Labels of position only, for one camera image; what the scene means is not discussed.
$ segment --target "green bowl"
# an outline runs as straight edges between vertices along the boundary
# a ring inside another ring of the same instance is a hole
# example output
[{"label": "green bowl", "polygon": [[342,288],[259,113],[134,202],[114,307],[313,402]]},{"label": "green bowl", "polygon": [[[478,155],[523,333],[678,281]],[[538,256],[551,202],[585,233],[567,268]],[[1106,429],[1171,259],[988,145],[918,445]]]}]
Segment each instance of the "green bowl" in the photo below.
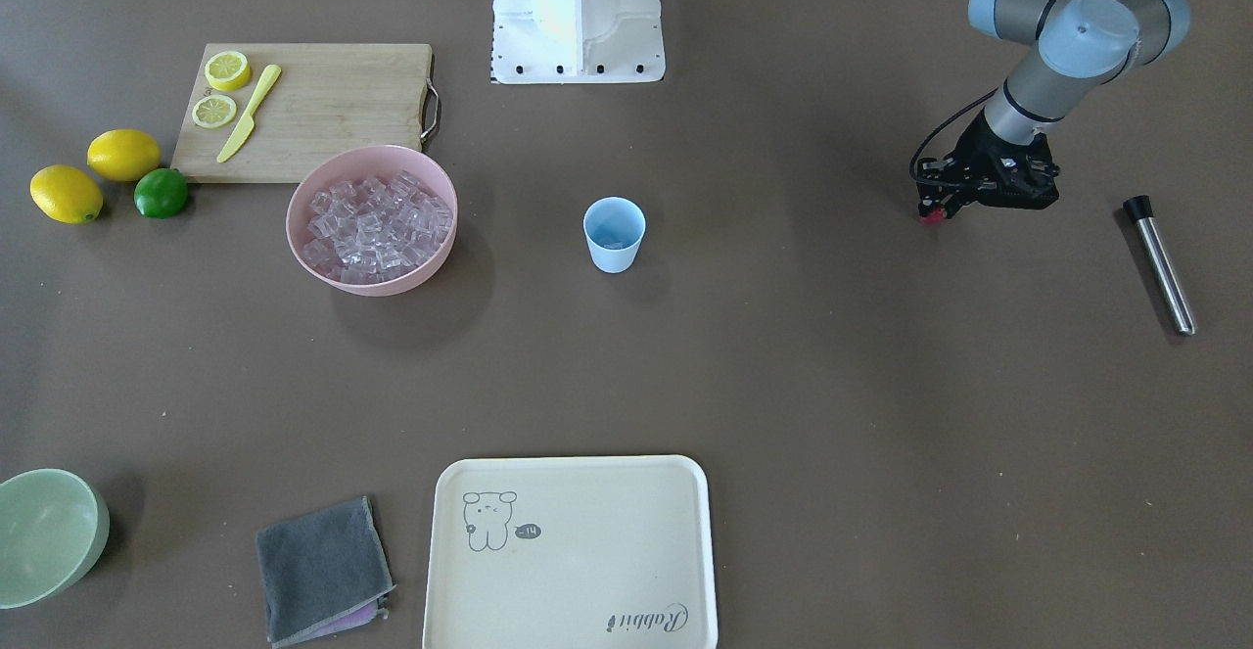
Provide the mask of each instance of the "green bowl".
[{"label": "green bowl", "polygon": [[66,590],[95,564],[109,510],[68,471],[41,469],[0,484],[0,610]]}]

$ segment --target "bowl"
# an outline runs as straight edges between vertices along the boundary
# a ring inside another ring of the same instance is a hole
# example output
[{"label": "bowl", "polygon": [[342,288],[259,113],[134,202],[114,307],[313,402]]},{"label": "bowl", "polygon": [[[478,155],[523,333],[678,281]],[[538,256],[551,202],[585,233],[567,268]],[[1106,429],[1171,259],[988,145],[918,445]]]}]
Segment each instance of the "bowl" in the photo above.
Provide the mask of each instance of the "bowl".
[{"label": "bowl", "polygon": [[40,469],[0,484],[0,610],[56,595],[95,565],[109,510],[68,471]]},{"label": "bowl", "polygon": [[[435,256],[407,274],[375,284],[350,284],[340,282],[340,279],[331,279],[313,269],[313,266],[309,266],[301,253],[301,247],[313,239],[313,234],[308,231],[309,221],[316,215],[313,208],[309,207],[313,194],[317,194],[318,190],[330,190],[331,185],[345,179],[361,179],[370,175],[393,177],[401,170],[412,173],[431,193],[444,199],[444,203],[449,204],[452,210],[452,228],[449,229],[449,237],[440,244]],[[292,194],[291,203],[287,204],[287,246],[292,249],[292,256],[296,257],[301,267],[331,287],[341,288],[348,293],[358,293],[362,297],[387,297],[391,293],[407,292],[426,282],[444,266],[444,261],[452,251],[456,234],[457,193],[452,188],[452,180],[449,179],[444,168],[435,163],[435,159],[430,159],[412,148],[403,148],[403,145],[367,145],[336,154],[321,167],[315,168],[308,177],[304,177],[304,180],[297,185]]]}]

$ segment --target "wooden cutting board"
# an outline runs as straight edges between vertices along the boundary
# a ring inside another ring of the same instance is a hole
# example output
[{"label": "wooden cutting board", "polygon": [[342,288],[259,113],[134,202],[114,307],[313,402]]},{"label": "wooden cutting board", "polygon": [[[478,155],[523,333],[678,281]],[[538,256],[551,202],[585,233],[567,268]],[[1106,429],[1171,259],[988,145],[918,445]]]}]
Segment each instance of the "wooden cutting board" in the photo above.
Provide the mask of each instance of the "wooden cutting board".
[{"label": "wooden cutting board", "polygon": [[[238,50],[252,79],[236,91],[214,91],[204,78],[209,56]],[[233,158],[218,163],[234,120],[205,130],[192,105],[209,93],[232,96],[239,114],[261,70],[283,73],[256,113],[257,127]],[[431,74],[430,44],[205,44],[195,69],[170,167],[193,182],[299,182],[318,164],[362,145],[422,149],[422,100]]]}]

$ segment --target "white tray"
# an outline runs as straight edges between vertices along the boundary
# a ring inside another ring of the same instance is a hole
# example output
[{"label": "white tray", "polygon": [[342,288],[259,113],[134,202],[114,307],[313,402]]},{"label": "white tray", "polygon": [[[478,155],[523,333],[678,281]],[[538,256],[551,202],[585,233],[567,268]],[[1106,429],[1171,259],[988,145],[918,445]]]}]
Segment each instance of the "white tray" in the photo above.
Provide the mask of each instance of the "white tray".
[{"label": "white tray", "polygon": [[708,485],[690,459],[481,459],[440,476],[425,649],[717,643]]}]

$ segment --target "folded cloth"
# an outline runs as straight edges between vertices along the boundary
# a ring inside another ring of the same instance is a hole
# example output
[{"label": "folded cloth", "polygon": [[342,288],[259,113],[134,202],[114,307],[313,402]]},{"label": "folded cloth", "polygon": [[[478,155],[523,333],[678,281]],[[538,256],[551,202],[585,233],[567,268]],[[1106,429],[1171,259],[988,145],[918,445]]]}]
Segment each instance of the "folded cloth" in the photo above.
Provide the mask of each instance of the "folded cloth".
[{"label": "folded cloth", "polygon": [[257,560],[274,649],[373,620],[396,586],[366,497],[261,530]]}]

